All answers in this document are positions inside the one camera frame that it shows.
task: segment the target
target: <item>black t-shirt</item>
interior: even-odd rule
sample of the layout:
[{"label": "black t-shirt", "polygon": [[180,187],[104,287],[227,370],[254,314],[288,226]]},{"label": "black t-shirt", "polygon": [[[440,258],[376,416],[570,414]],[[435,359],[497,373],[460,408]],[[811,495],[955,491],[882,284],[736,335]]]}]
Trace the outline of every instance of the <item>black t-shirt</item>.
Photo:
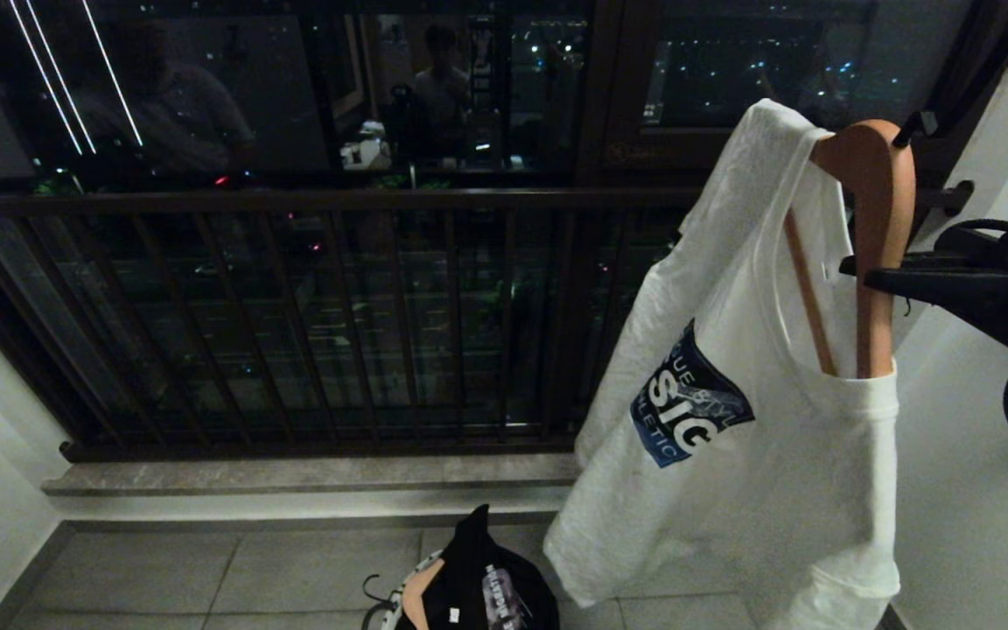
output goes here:
[{"label": "black t-shirt", "polygon": [[[430,630],[559,630],[557,601],[539,570],[496,545],[488,506],[457,523],[446,565],[422,595]],[[396,630],[414,630],[405,617]]]}]

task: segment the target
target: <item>balcony railing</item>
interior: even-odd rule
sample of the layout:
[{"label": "balcony railing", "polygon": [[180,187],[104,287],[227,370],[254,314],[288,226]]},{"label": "balcony railing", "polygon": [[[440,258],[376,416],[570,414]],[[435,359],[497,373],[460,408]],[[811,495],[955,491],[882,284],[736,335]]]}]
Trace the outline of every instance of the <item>balcony railing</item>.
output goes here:
[{"label": "balcony railing", "polygon": [[700,188],[0,197],[72,460],[568,448]]}]

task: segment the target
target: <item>floor baseboard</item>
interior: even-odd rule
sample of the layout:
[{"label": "floor baseboard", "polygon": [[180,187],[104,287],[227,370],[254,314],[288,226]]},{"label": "floor baseboard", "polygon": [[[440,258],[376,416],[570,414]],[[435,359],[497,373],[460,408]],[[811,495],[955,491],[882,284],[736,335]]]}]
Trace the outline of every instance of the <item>floor baseboard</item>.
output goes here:
[{"label": "floor baseboard", "polygon": [[25,570],[21,572],[20,577],[17,577],[3,601],[0,602],[0,630],[7,630],[17,614],[21,613],[25,602],[29,601],[29,595],[32,594],[33,589],[36,589],[36,584],[41,581],[45,572],[49,571],[52,562],[56,560],[60,551],[64,551],[65,547],[69,545],[69,541],[76,533],[77,530],[73,527],[72,522],[60,521],[60,525],[52,530],[49,538],[33,554],[33,559],[29,560],[28,565],[25,565]]}]

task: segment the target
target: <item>wooden hanger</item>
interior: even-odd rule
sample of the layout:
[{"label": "wooden hanger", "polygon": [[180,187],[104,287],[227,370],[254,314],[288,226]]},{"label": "wooden hanger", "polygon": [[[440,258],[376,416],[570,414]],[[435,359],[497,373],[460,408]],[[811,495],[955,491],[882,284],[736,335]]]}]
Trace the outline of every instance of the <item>wooden hanger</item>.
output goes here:
[{"label": "wooden hanger", "polygon": [[[892,374],[892,295],[865,286],[864,279],[871,268],[900,267],[908,247],[916,205],[916,169],[912,148],[892,146],[899,131],[900,127],[885,120],[864,120],[818,140],[811,152],[811,161],[855,196],[860,379]],[[826,374],[838,375],[790,210],[784,219],[784,232],[820,367]]]},{"label": "wooden hanger", "polygon": [[435,559],[430,566],[413,575],[407,581],[407,586],[403,588],[403,617],[407,618],[414,630],[428,630],[430,625],[427,621],[427,608],[422,602],[422,595],[430,587],[430,583],[437,577],[442,569],[446,566],[446,561],[442,558]]}]

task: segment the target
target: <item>white tank top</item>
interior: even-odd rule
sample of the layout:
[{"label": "white tank top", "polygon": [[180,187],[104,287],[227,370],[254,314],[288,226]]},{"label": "white tank top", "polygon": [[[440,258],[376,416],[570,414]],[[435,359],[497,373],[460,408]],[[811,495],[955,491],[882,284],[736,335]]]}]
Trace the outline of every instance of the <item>white tank top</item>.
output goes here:
[{"label": "white tank top", "polygon": [[[855,278],[828,132],[771,101],[726,144],[674,250],[648,271],[577,443],[585,468],[544,550],[582,606],[661,563],[737,589],[757,627],[872,630],[892,558],[896,375],[817,368],[783,237],[794,210],[837,366],[855,366]],[[696,572],[723,557],[728,587]],[[696,627],[694,619],[686,625]]]}]

